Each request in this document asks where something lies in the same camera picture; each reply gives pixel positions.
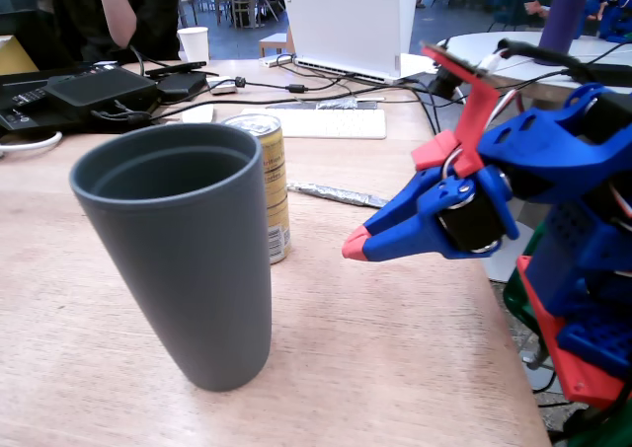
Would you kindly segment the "blue gripper black motor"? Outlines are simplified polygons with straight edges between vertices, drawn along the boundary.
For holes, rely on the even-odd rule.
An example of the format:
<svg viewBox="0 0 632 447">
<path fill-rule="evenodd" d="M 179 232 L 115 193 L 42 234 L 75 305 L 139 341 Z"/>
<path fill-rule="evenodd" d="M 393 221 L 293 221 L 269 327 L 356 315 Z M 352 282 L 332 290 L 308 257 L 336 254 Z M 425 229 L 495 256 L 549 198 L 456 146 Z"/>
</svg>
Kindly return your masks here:
<svg viewBox="0 0 632 447">
<path fill-rule="evenodd" d="M 432 167 L 411 180 L 380 210 L 357 227 L 342 246 L 345 259 L 390 261 L 399 258 L 447 252 L 447 240 L 435 223 L 417 214 L 417 200 L 432 189 L 456 200 L 436 217 L 459 252 L 486 255 L 502 244 L 504 237 L 516 240 L 519 230 L 510 211 L 513 191 L 505 173 L 494 165 L 459 178 L 453 171 Z"/>
</svg>

